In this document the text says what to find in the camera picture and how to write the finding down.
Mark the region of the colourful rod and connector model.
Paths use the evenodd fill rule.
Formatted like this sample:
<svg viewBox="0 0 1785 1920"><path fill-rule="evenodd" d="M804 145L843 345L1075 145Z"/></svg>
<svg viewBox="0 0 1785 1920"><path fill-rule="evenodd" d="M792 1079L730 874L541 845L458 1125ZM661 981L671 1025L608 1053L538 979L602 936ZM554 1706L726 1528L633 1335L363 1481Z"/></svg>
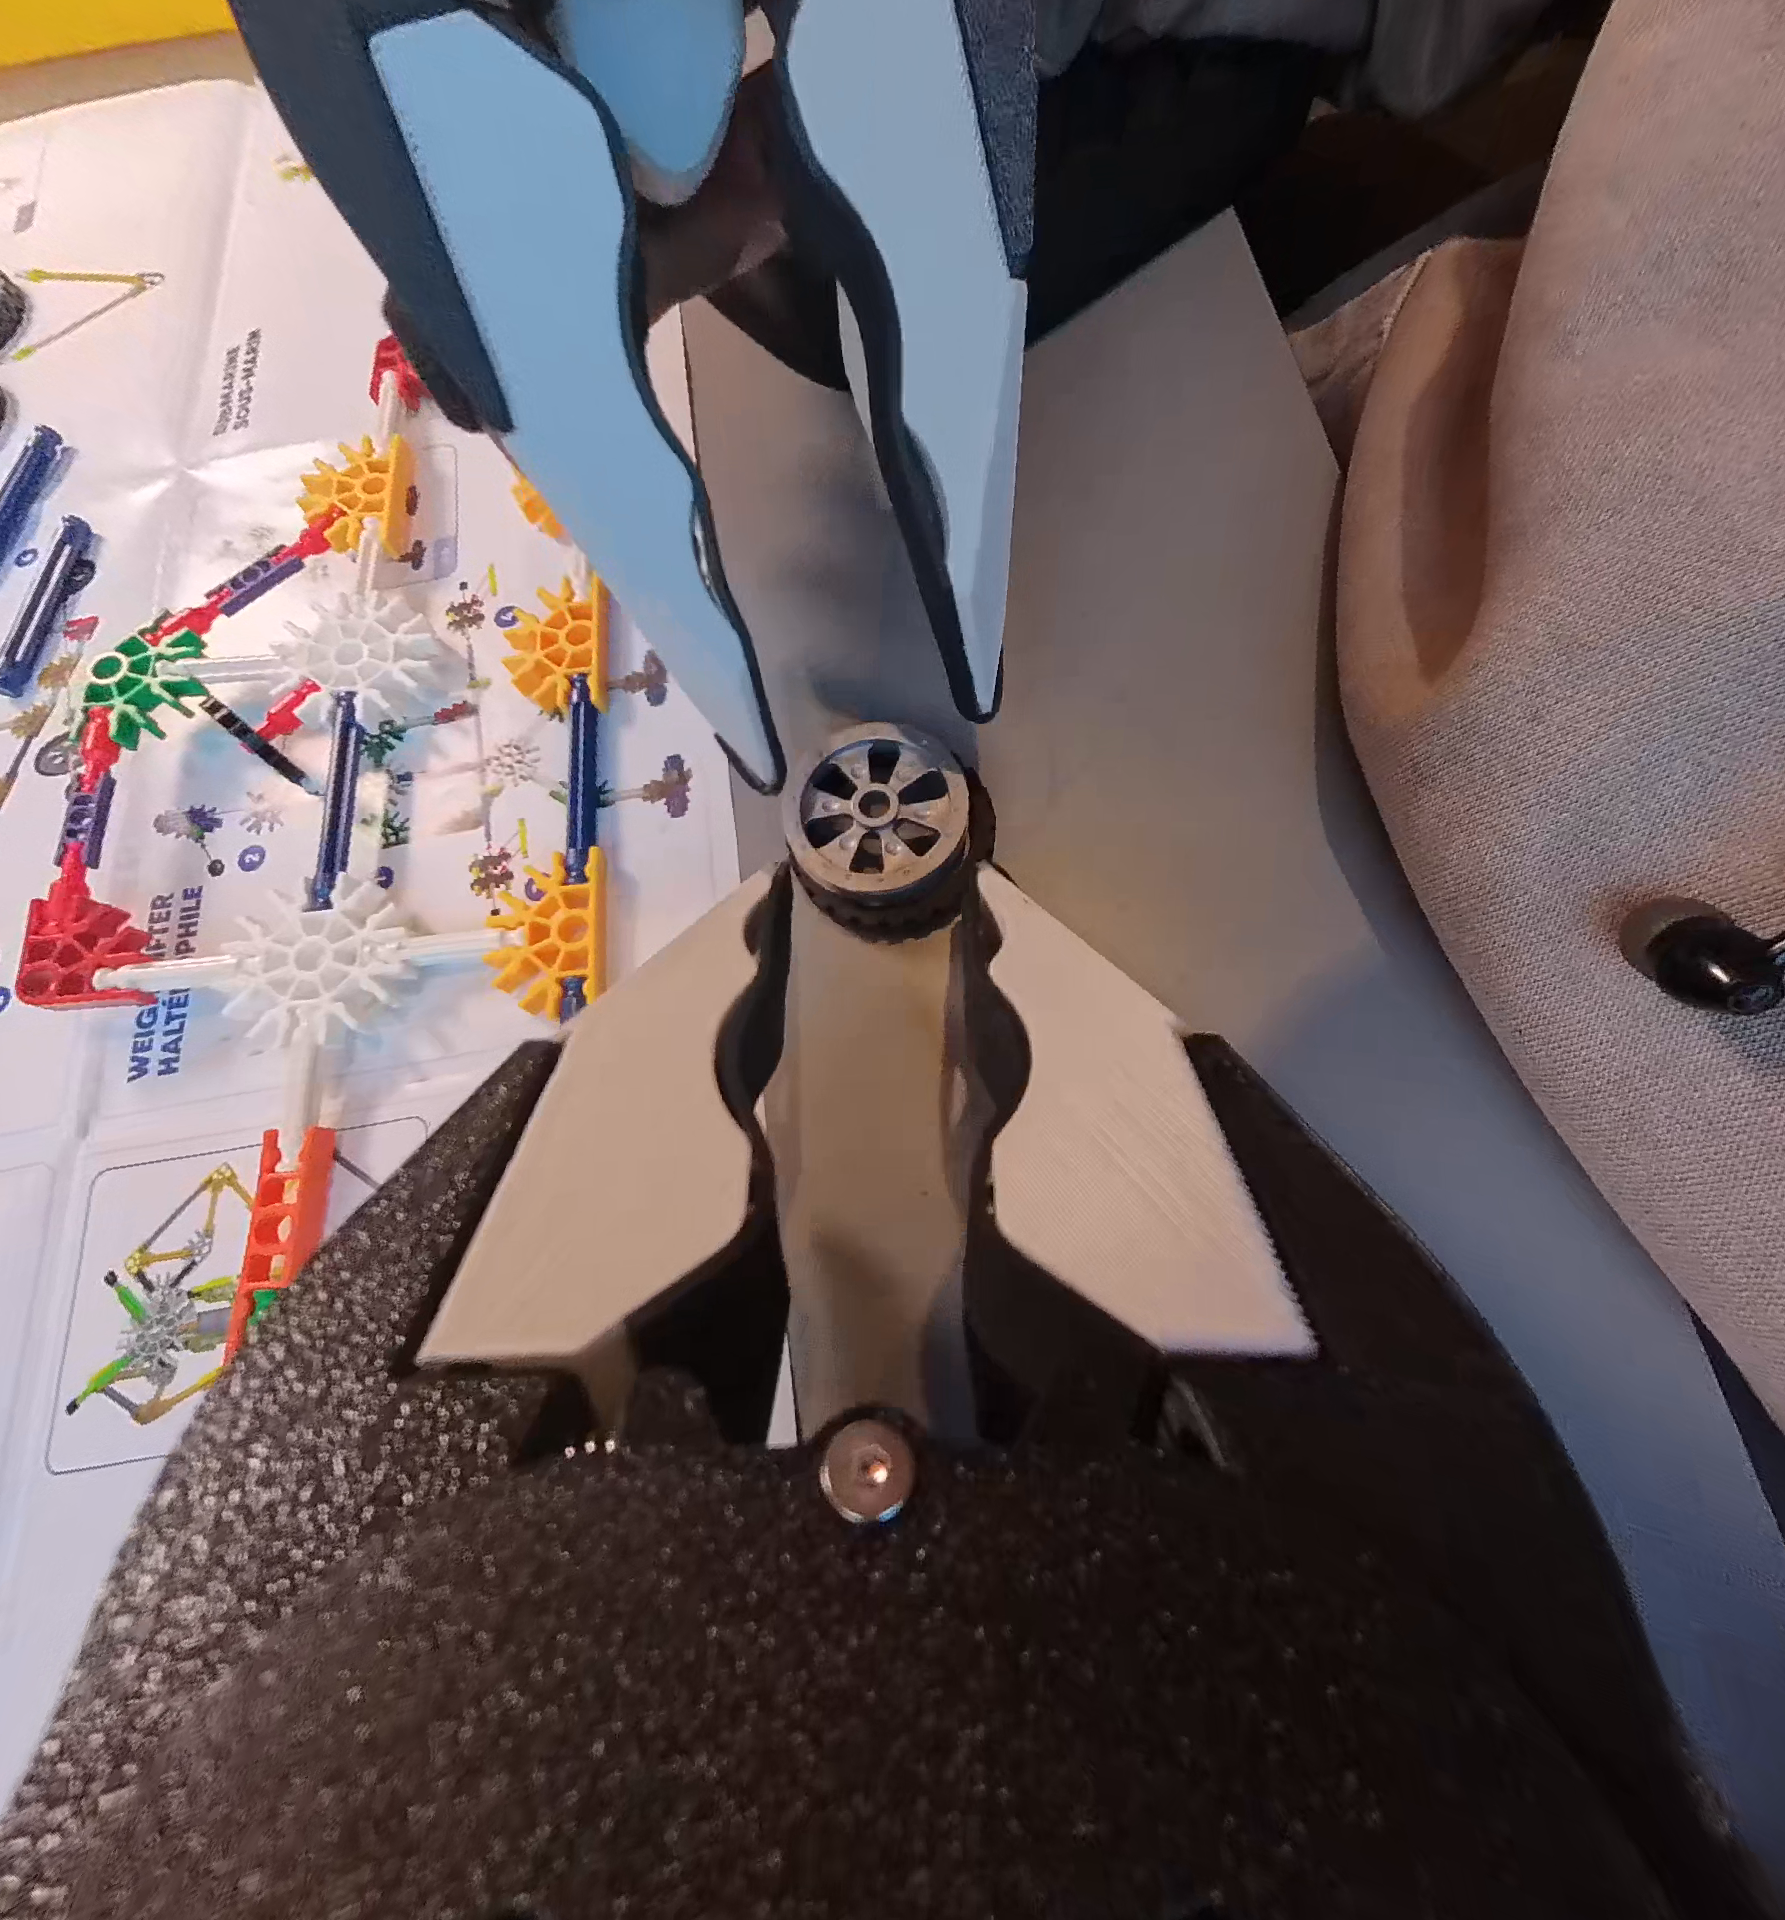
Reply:
<svg viewBox="0 0 1785 1920"><path fill-rule="evenodd" d="M76 672L56 874L27 911L19 1001L170 1013L175 994L213 990L248 1047L281 1050L289 1077L285 1112L260 1139L253 1182L232 1168L211 1173L200 1191L207 1212L186 1244L165 1247L155 1230L107 1275L129 1333L70 1410L107 1397L146 1422L196 1397L316 1255L338 1149L322 1098L335 1040L455 963L483 963L498 993L555 1023L606 986L598 721L611 611L601 581L566 581L542 616L517 626L504 658L514 690L566 727L562 851L521 871L477 867L483 928L447 936L413 931L384 884L357 870L364 780L389 776L415 720L444 716L439 697L458 671L409 594L384 577L412 560L421 501L405 429L432 399L392 333L377 344L370 396L374 429L301 479L293 541ZM321 803L298 905L250 914L213 955L177 952L177 905L160 908L160 931L150 931L92 887L120 766L167 738L167 716L209 720Z"/></svg>

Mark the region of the grey desk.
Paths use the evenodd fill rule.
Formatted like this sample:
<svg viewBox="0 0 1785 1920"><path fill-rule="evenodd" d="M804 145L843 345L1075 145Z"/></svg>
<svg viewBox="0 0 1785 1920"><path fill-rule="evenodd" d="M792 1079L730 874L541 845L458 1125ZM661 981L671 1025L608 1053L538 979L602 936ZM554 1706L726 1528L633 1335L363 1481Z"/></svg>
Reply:
<svg viewBox="0 0 1785 1920"><path fill-rule="evenodd" d="M1536 1111L1342 736L1337 463L1223 215L1024 360L999 716L952 707L853 402L691 301L650 341L796 770L975 759L1010 877L1219 1033L1410 1230L1553 1419L1785 1911L1785 1540L1689 1309Z"/></svg>

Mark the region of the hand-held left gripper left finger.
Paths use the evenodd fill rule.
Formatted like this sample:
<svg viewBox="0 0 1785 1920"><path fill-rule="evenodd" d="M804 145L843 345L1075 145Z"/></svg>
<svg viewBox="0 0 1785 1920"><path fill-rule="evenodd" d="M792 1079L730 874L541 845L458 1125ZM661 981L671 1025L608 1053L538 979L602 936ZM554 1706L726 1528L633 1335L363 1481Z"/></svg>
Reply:
<svg viewBox="0 0 1785 1920"><path fill-rule="evenodd" d="M789 874L764 871L569 1021L421 1366L569 1377L602 1429L673 1370L729 1441L770 1436L789 1287L762 1098L789 922Z"/></svg>

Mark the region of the short blue plastic rod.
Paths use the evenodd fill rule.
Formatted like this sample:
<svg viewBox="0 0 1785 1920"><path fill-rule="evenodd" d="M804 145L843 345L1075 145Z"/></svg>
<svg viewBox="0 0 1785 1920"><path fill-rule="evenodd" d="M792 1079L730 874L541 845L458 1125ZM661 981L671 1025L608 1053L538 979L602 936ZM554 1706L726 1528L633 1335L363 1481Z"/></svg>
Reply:
<svg viewBox="0 0 1785 1920"><path fill-rule="evenodd" d="M6 471L0 483L0 577L12 566L15 551L57 480L66 459L64 434L50 424L40 424Z"/></svg>

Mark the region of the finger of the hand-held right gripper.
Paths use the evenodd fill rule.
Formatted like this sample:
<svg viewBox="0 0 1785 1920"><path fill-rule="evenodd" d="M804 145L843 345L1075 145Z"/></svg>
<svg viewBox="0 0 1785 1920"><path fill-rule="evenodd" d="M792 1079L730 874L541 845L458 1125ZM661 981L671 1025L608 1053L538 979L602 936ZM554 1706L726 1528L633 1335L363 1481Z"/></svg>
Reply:
<svg viewBox="0 0 1785 1920"><path fill-rule="evenodd" d="M1034 240L1034 7L802 3L786 192L957 712L1001 655Z"/></svg>
<svg viewBox="0 0 1785 1920"><path fill-rule="evenodd" d="M489 352L510 413L500 442L742 780L778 792L783 750L703 480L650 387L617 128L483 13L379 28L370 58Z"/></svg>

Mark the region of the thick blue plastic rod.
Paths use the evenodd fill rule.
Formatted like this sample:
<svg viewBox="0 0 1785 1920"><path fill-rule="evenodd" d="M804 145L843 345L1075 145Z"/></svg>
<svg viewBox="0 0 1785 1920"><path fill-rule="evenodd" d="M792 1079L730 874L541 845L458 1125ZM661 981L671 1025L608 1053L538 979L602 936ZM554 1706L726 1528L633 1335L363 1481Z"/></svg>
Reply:
<svg viewBox="0 0 1785 1920"><path fill-rule="evenodd" d="M0 647L0 695L25 697L37 680L66 609L88 588L96 572L96 534L84 516L64 516L35 585L21 607Z"/></svg>

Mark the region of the person in beige hoodie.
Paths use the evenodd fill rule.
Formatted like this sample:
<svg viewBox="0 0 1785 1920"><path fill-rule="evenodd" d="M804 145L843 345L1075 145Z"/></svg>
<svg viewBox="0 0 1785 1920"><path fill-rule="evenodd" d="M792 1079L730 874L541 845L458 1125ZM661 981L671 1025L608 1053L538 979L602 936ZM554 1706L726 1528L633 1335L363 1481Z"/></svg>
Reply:
<svg viewBox="0 0 1785 1920"><path fill-rule="evenodd" d="M1785 1434L1785 1001L1675 1004L1650 900L1785 922L1785 3L1614 5L1531 232L1405 276L1337 664L1415 896Z"/></svg>

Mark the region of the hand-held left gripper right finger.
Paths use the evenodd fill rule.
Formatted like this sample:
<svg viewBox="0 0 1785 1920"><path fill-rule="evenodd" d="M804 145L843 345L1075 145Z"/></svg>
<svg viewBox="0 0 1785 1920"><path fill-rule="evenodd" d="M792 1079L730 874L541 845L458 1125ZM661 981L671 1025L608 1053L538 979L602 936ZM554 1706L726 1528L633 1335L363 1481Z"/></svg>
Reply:
<svg viewBox="0 0 1785 1920"><path fill-rule="evenodd" d="M999 871L968 896L979 1433L1147 1433L1182 1360L1318 1354L1178 1015Z"/></svg>

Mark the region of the yellow plastic parts bin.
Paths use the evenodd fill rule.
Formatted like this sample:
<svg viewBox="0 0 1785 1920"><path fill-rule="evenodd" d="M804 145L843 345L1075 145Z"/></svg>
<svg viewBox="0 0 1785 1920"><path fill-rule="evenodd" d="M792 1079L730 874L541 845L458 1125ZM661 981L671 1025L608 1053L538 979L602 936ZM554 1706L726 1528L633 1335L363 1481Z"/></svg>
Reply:
<svg viewBox="0 0 1785 1920"><path fill-rule="evenodd" d="M228 3L0 3L0 71L232 28Z"/></svg>

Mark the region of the large fold-out instruction sheet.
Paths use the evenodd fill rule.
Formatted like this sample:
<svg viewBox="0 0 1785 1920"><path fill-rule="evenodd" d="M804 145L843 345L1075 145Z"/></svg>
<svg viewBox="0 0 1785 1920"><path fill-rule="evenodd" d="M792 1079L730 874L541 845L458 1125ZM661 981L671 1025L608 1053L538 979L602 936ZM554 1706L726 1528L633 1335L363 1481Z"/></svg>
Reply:
<svg viewBox="0 0 1785 1920"><path fill-rule="evenodd" d="M124 1345L105 1280L160 1230L201 1226L201 1183L253 1182L285 1112L285 1060L213 990L170 1013L19 1001L27 911L56 874L76 672L121 638L293 541L301 479L377 425L379 278L264 95L207 80L0 126L0 483L35 425L68 459L0 577L0 647L64 516L96 534L37 680L0 697L0 1815L46 1730L136 1511L220 1381L136 1422L68 1401ZM458 658L444 716L364 780L357 870L417 934L482 930L477 867L564 846L566 727L504 658L547 599L601 577L488 442L435 399L405 429L419 473L412 560L389 566ZM664 655L602 584L608 701L598 843L606 986L738 877L729 763ZM213 955L298 905L321 803L209 720L165 718L127 754L94 895ZM483 963L424 973L335 1040L327 1231L368 1200L517 1044L541 1035Z"/></svg>

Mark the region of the grey plastic spoked wheel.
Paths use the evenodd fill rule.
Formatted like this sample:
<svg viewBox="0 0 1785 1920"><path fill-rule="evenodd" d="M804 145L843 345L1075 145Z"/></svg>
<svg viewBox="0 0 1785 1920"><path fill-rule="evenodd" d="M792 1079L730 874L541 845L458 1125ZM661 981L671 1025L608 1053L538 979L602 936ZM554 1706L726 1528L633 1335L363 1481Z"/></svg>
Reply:
<svg viewBox="0 0 1785 1920"><path fill-rule="evenodd" d="M945 895L972 829L964 763L945 743L896 723L832 736L783 797L789 861L810 899L868 918Z"/></svg>

